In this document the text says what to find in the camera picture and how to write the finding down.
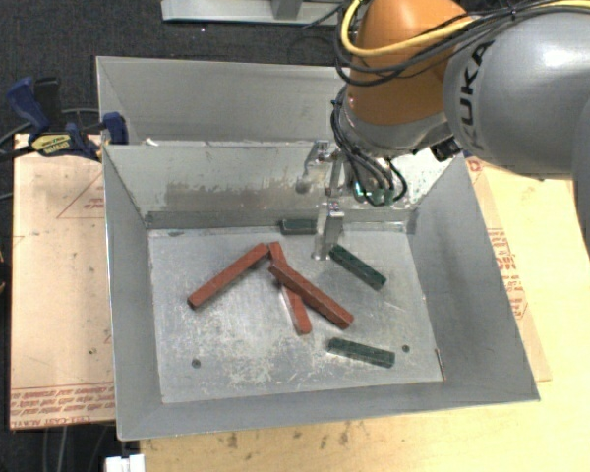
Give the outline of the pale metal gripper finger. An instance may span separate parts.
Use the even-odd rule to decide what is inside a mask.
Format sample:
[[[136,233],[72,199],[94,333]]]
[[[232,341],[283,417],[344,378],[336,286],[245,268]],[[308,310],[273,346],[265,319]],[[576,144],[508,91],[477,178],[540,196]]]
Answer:
[[[327,260],[329,251],[337,242],[342,231],[345,213],[339,201],[327,201],[320,210],[315,236],[313,258]]]
[[[330,143],[318,140],[304,160],[303,173],[297,178],[295,190],[299,194],[308,194],[314,187],[325,182],[330,167]]]

